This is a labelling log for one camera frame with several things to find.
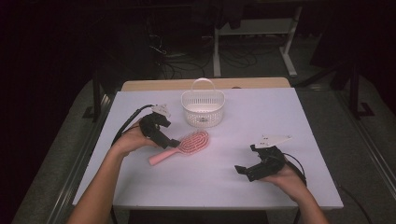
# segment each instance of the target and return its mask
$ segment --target cable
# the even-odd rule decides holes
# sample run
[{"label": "cable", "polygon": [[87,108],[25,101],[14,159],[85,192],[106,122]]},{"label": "cable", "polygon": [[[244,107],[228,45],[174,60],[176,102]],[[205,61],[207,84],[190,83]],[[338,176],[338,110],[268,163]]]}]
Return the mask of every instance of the cable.
[{"label": "cable", "polygon": [[[304,182],[305,185],[306,185],[305,171],[304,171],[304,167],[301,165],[301,163],[300,163],[295,157],[291,156],[291,155],[288,154],[288,153],[283,153],[283,155],[289,156],[289,157],[293,158],[295,161],[297,161],[297,162],[300,164],[300,167],[301,167],[301,170],[302,170],[304,179],[305,179],[305,182],[304,182],[304,181],[303,181],[303,182]],[[300,216],[301,216],[301,211],[300,211],[300,208],[299,208],[299,209],[297,209],[297,213],[296,213],[296,216],[294,217],[293,224],[297,224],[297,223],[299,222]]]},{"label": "cable", "polygon": [[337,182],[335,182],[335,183],[336,183],[337,188],[341,189],[344,193],[346,193],[347,196],[349,196],[349,197],[353,200],[353,202],[355,202],[355,204],[356,204],[356,205],[359,207],[359,209],[363,212],[364,216],[365,216],[366,219],[367,219],[367,222],[368,222],[369,224],[373,224],[373,221],[370,219],[369,214],[368,214],[367,211],[363,208],[363,206],[361,205],[361,203],[359,203],[359,201],[358,201],[348,190],[346,190],[343,186],[341,186],[341,185],[338,184]]},{"label": "cable", "polygon": [[[154,106],[154,105],[144,105],[144,106],[142,106],[140,109],[137,109],[137,110],[131,115],[131,117],[129,117],[129,118],[125,121],[125,123],[121,126],[121,128],[119,129],[119,131],[116,133],[116,136],[114,137],[113,142],[111,143],[111,146],[113,146],[114,143],[116,143],[117,140],[119,140],[119,138],[122,136],[123,133],[125,133],[125,132],[127,132],[128,130],[131,130],[132,128],[135,128],[135,127],[136,127],[136,126],[135,126],[135,127],[131,127],[131,128],[129,128],[128,130],[124,131],[125,128],[132,122],[132,120],[134,120],[134,119],[136,118],[136,116],[139,115],[140,112],[142,112],[142,110],[144,110],[145,108],[148,108],[148,107],[152,107],[152,106]],[[118,224],[117,217],[116,217],[116,213],[114,212],[114,206],[113,206],[113,205],[111,205],[110,215],[111,215],[111,219],[113,220],[113,223],[114,223],[114,224]]]},{"label": "cable", "polygon": [[304,171],[304,167],[301,165],[301,163],[295,158],[295,157],[293,157],[293,156],[291,156],[290,154],[288,154],[288,153],[283,153],[283,155],[285,155],[285,156],[289,156],[289,157],[291,157],[291,158],[293,158],[295,161],[297,161],[298,162],[298,164],[300,165],[300,167],[301,167],[301,171],[302,171],[302,173],[303,173],[303,176],[305,176],[305,171]]},{"label": "cable", "polygon": [[136,118],[137,115],[140,114],[140,112],[142,112],[142,110],[148,108],[148,107],[152,107],[154,105],[145,105],[142,106],[140,109],[137,109],[132,115],[131,117],[129,117],[125,123],[122,125],[122,127],[119,129],[119,131],[117,132],[116,136],[113,139],[113,142],[111,143],[111,146],[114,145],[114,143],[117,142],[117,140],[119,140],[119,138],[122,136],[123,131],[125,130],[125,128],[132,122],[132,120],[134,120],[134,118]]}]

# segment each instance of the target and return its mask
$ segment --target white plastic basket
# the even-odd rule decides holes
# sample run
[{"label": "white plastic basket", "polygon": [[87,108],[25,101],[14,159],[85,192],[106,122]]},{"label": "white plastic basket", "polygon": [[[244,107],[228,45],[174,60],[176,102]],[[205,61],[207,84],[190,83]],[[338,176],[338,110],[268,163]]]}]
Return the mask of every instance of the white plastic basket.
[{"label": "white plastic basket", "polygon": [[[197,82],[209,82],[213,90],[195,90]],[[181,95],[181,104],[187,122],[197,128],[210,128],[218,125],[223,117],[223,106],[225,96],[222,91],[217,91],[213,82],[207,78],[198,78],[192,85],[190,91]]]}]

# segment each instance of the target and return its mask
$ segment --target white tag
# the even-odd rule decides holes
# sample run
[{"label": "white tag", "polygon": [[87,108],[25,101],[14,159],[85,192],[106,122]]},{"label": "white tag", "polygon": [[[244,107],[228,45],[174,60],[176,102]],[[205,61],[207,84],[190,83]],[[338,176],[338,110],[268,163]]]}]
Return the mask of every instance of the white tag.
[{"label": "white tag", "polygon": [[168,108],[166,107],[166,105],[155,105],[151,108],[152,112],[164,115],[168,118],[171,117],[171,114],[168,111]]},{"label": "white tag", "polygon": [[255,148],[273,147],[291,139],[290,135],[264,134],[260,143],[254,145]]}]

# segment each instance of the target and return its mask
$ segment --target hairbrush handle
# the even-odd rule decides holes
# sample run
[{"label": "hairbrush handle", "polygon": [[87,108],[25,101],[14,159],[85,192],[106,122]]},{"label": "hairbrush handle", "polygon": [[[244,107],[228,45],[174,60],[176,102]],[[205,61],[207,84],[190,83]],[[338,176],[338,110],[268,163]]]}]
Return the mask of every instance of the hairbrush handle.
[{"label": "hairbrush handle", "polygon": [[155,165],[158,162],[165,160],[166,158],[172,156],[173,154],[175,154],[177,152],[180,152],[180,150],[177,147],[170,148],[162,153],[159,153],[157,155],[154,155],[154,156],[148,158],[148,162],[151,165]]}]

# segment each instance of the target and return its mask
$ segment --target hand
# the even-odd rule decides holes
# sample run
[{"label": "hand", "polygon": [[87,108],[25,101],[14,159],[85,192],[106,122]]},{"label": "hand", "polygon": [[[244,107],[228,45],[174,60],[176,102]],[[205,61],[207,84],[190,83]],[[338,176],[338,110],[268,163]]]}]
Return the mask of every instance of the hand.
[{"label": "hand", "polygon": [[262,178],[261,181],[278,186],[295,202],[310,194],[301,178],[287,164],[277,174]]},{"label": "hand", "polygon": [[134,123],[127,131],[125,131],[110,150],[117,151],[122,154],[123,157],[126,157],[130,152],[144,146],[157,147],[157,144],[142,134],[139,127],[139,121]]}]

